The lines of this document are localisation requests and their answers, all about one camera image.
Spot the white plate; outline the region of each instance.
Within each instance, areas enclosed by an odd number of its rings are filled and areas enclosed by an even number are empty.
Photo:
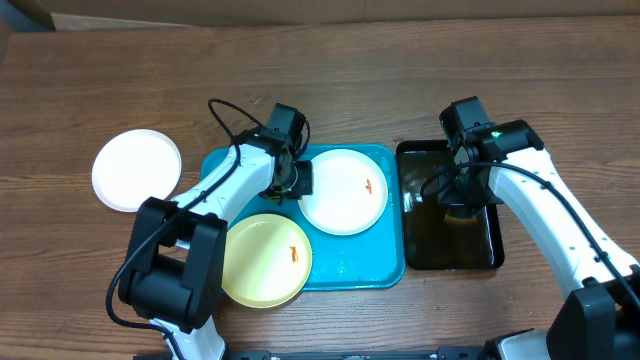
[[[311,224],[332,235],[353,235],[378,221],[389,189],[373,160],[357,151],[337,149],[311,162],[313,195],[298,201]]]
[[[154,130],[138,129],[116,136],[100,150],[91,180],[105,205],[134,212],[150,196],[169,196],[181,170],[180,152],[171,139]]]

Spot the plate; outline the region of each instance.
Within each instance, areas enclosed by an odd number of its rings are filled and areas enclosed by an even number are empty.
[[[91,181],[105,205],[135,212],[150,196],[169,196],[181,170],[180,152],[171,139],[154,130],[137,129],[116,136],[100,150]]]
[[[357,151],[337,149],[311,162],[313,195],[298,201],[311,224],[332,235],[354,235],[378,221],[389,189],[373,160]]]
[[[311,244],[293,221],[260,214],[227,234],[222,289],[252,308],[269,308],[293,298],[311,273]]]

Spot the cable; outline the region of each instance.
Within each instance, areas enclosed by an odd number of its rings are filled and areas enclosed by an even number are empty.
[[[425,181],[424,184],[422,184],[422,187],[420,188],[420,196],[422,196],[424,198],[427,195],[432,196],[434,194],[439,193],[440,191],[443,191],[441,189],[438,189],[438,191],[436,191],[435,193],[423,195],[424,194],[424,190],[426,189],[426,187],[429,186],[429,184],[431,184],[440,175],[445,175],[445,174],[448,174],[448,173],[450,173],[452,171],[454,171],[454,174],[455,174],[460,169],[464,169],[464,168],[486,168],[486,167],[488,167],[488,168],[499,167],[499,168],[504,168],[504,169],[508,169],[508,170],[511,170],[511,171],[515,171],[515,172],[517,172],[517,173],[519,173],[521,175],[524,175],[524,176],[526,176],[526,177],[528,177],[530,179],[535,180],[540,185],[542,185],[544,188],[549,190],[558,199],[558,201],[560,201],[560,203],[564,206],[564,208],[567,210],[569,215],[571,215],[573,220],[576,222],[576,225],[578,225],[578,227],[580,228],[580,230],[584,234],[585,238],[587,239],[587,241],[589,242],[589,244],[591,245],[593,250],[596,252],[596,254],[600,258],[600,260],[602,260],[602,262],[607,267],[609,272],[611,272],[613,277],[616,278],[616,280],[618,280],[618,283],[622,286],[622,288],[625,290],[625,292],[627,292],[627,295],[629,295],[631,303],[633,304],[633,306],[638,311],[638,314],[640,314],[640,299],[638,299],[638,296],[633,292],[633,290],[631,289],[629,284],[627,284],[627,281],[622,276],[622,274],[620,274],[620,272],[618,272],[618,269],[616,269],[615,266],[613,266],[613,263],[611,263],[611,260],[609,260],[609,257],[607,256],[607,254],[602,250],[600,245],[598,245],[598,243],[596,242],[596,239],[594,239],[593,235],[591,234],[591,232],[589,231],[587,226],[584,224],[584,222],[580,218],[580,215],[578,215],[578,213],[573,208],[573,206],[571,206],[569,201],[560,193],[560,191],[558,191],[558,189],[556,189],[553,186],[553,184],[550,181],[546,181],[545,179],[541,178],[540,176],[538,176],[538,175],[536,175],[536,174],[534,174],[534,173],[532,173],[530,171],[527,171],[527,170],[525,170],[523,168],[511,165],[511,164],[498,163],[498,162],[462,163],[462,164],[457,164],[457,165],[451,166],[451,167],[449,167],[447,169],[440,170],[437,173],[435,173],[434,175],[432,175],[431,177],[429,177],[427,179],[427,181]],[[448,181],[443,186],[443,188],[449,187],[450,185],[451,185],[450,181]]]
[[[309,138],[311,138],[311,127],[309,127],[309,120],[304,119],[304,124],[307,126],[307,138],[304,140],[304,145],[302,145],[302,147],[300,147],[300,150],[298,150],[298,152],[296,152],[296,154],[293,156],[293,161],[298,160],[300,156],[304,154],[304,151],[307,150],[307,145],[309,145]]]
[[[218,114],[213,109],[213,104],[214,103],[223,104],[223,105],[226,105],[226,106],[228,106],[228,107],[230,107],[232,109],[235,109],[235,110],[239,111],[240,113],[242,113],[243,115],[247,116],[254,123],[258,124],[258,126],[263,126],[260,123],[260,121],[258,121],[256,118],[254,118],[251,114],[247,113],[246,111],[244,111],[243,109],[241,109],[240,107],[238,107],[238,106],[236,106],[234,104],[231,104],[231,103],[229,103],[227,101],[220,100],[220,99],[210,99],[209,100],[209,102],[208,102],[209,111],[211,111],[211,114],[216,119],[216,121],[220,124],[220,126],[225,131],[225,133],[227,133],[229,138],[231,138],[231,143],[233,144],[233,147],[236,150],[236,154],[237,155],[236,155],[236,159],[233,162],[233,165],[231,166],[231,168],[224,175],[222,175],[222,177],[220,177],[220,179],[218,179],[218,181],[216,181],[213,185],[211,185],[205,191],[200,193],[200,195],[198,195],[195,199],[193,199],[187,205],[185,205],[184,207],[178,209],[178,211],[176,212],[176,214],[174,216],[172,216],[167,221],[165,221],[162,225],[160,225],[145,241],[142,242],[142,244],[140,244],[140,246],[133,253],[131,253],[131,256],[129,256],[129,258],[122,265],[120,265],[120,268],[118,269],[116,274],[111,279],[111,283],[109,284],[109,288],[107,289],[107,296],[106,296],[106,301],[105,301],[107,314],[109,315],[109,318],[111,318],[111,320],[114,323],[116,323],[118,325],[121,325],[121,326],[134,328],[134,329],[149,329],[149,330],[156,330],[156,331],[159,331],[159,332],[163,333],[164,336],[169,340],[169,343],[171,344],[171,347],[173,348],[173,351],[175,352],[175,354],[176,354],[176,356],[178,357],[179,360],[185,360],[185,358],[182,355],[182,352],[180,351],[180,348],[178,347],[178,343],[176,342],[175,337],[173,336],[173,333],[171,333],[171,331],[169,331],[168,329],[166,329],[166,328],[164,328],[162,326],[158,326],[158,325],[154,325],[154,324],[137,323],[137,322],[127,321],[127,320],[124,320],[124,319],[118,317],[118,315],[116,315],[115,311],[113,310],[113,295],[115,293],[116,285],[118,284],[118,282],[122,278],[122,275],[124,274],[125,271],[127,271],[127,269],[131,266],[133,261],[140,255],[140,253],[142,253],[143,250],[145,248],[147,248],[151,243],[153,243],[155,240],[157,240],[158,237],[160,237],[162,235],[165,235],[167,230],[171,228],[171,225],[173,225],[173,223],[175,223],[177,221],[177,219],[179,219],[181,217],[181,215],[183,215],[184,213],[188,212],[189,209],[193,208],[195,205],[200,203],[202,200],[206,199],[207,196],[209,196],[216,188],[218,188],[218,186],[220,186],[223,182],[225,182],[231,176],[231,174],[235,171],[235,169],[240,165],[240,158],[241,158],[240,157],[240,146],[238,146],[238,144],[236,143],[236,141],[235,141],[235,139],[233,137],[233,133],[231,132],[231,130],[229,130],[227,125],[225,125],[225,123],[222,121],[220,116],[218,116]]]

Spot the brown table surface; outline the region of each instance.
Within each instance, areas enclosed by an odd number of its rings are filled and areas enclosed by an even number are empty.
[[[163,350],[152,331],[111,323],[105,289],[133,214],[109,210],[90,172],[134,128],[170,136],[178,192],[229,140],[206,101],[266,119],[301,109],[312,144],[443,138],[437,115],[478,95],[498,123],[526,119],[587,210],[640,257],[640,18],[15,34],[0,67],[0,357],[128,359]],[[250,124],[220,110],[239,132]],[[415,350],[546,329],[563,303],[513,214],[500,211],[498,271],[413,271],[393,288],[304,293],[216,314],[232,349]],[[118,302],[123,316],[135,318]]]

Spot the tray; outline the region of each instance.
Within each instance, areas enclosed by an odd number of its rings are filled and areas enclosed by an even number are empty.
[[[405,271],[402,213],[394,154],[382,145],[309,145],[301,160],[333,149],[349,149],[371,158],[387,180],[389,197],[380,219],[369,229],[351,236],[334,236],[318,230],[304,217],[298,201],[285,200],[282,206],[259,196],[249,201],[230,224],[255,214],[274,213],[297,223],[309,237],[313,250],[311,275],[303,291],[387,288],[395,285]],[[202,164],[201,178],[207,176],[227,156],[227,149],[209,154]]]

